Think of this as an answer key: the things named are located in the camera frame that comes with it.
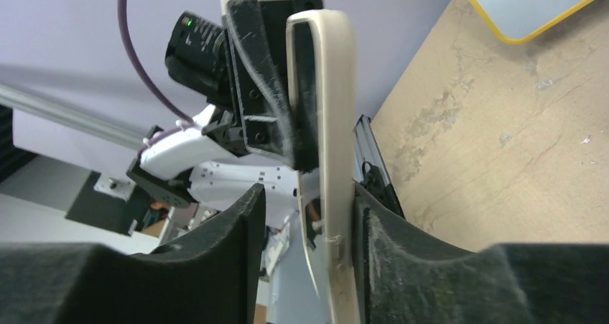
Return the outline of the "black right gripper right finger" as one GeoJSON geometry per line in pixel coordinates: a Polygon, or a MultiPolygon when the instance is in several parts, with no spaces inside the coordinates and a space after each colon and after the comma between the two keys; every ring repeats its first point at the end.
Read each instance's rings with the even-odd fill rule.
{"type": "Polygon", "coordinates": [[[352,258],[363,323],[606,323],[608,247],[441,241],[355,188],[352,258]]]}

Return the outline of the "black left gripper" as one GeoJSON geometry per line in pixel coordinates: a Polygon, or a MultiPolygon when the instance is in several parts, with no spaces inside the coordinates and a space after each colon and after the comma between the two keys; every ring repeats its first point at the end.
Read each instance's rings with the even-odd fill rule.
{"type": "Polygon", "coordinates": [[[286,27],[323,0],[230,0],[222,25],[184,12],[167,45],[171,79],[233,114],[243,128],[239,154],[275,159],[293,170],[318,167],[312,104],[288,94],[286,27]]]}

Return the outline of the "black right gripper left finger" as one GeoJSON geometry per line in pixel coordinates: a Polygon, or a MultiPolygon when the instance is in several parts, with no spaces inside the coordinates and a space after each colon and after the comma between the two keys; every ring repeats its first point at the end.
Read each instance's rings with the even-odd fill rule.
{"type": "Polygon", "coordinates": [[[100,244],[1,247],[3,323],[252,323],[266,193],[149,254],[100,244]]]}

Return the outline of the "black phone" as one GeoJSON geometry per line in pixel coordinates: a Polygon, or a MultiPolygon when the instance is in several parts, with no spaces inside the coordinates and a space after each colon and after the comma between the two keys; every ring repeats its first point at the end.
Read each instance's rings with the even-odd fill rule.
{"type": "Polygon", "coordinates": [[[315,239],[321,234],[314,224],[321,220],[319,198],[319,155],[317,137],[317,96],[315,79],[315,48],[308,23],[296,23],[292,29],[293,63],[296,85],[296,125],[298,173],[300,190],[307,201],[304,214],[305,246],[314,251],[315,239]]]}

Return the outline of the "white phone case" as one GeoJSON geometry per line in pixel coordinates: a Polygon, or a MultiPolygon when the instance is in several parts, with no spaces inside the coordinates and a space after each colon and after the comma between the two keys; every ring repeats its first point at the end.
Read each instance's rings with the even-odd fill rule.
{"type": "Polygon", "coordinates": [[[304,100],[298,71],[311,55],[318,168],[299,173],[297,198],[307,266],[317,294],[326,301],[331,323],[359,323],[351,259],[355,197],[356,41],[346,13],[331,9],[298,12],[287,20],[287,68],[290,103],[304,100]]]}

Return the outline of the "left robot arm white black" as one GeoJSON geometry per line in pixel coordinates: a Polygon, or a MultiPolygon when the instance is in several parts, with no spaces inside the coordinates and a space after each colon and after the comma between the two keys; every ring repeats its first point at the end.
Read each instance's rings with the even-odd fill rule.
{"type": "Polygon", "coordinates": [[[312,32],[287,22],[323,6],[232,0],[222,24],[183,12],[164,64],[173,81],[208,105],[174,128],[153,127],[128,176],[176,208],[215,207],[261,183],[267,225],[287,223],[300,210],[298,182],[318,166],[312,32]]]}

